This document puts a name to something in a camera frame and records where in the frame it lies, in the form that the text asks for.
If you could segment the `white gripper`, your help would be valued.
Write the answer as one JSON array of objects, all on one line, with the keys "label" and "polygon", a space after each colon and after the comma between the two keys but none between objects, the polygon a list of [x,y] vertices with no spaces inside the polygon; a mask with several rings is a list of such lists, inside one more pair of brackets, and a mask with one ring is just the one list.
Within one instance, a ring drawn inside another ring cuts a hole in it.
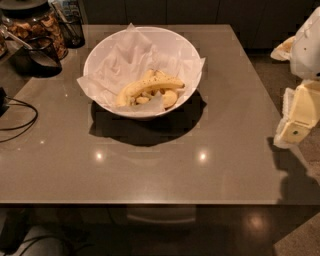
[{"label": "white gripper", "polygon": [[304,79],[283,95],[282,114],[274,136],[274,145],[287,149],[300,144],[320,121],[320,7],[317,7],[295,37],[289,37],[273,49],[272,59],[290,59],[291,72]]}]

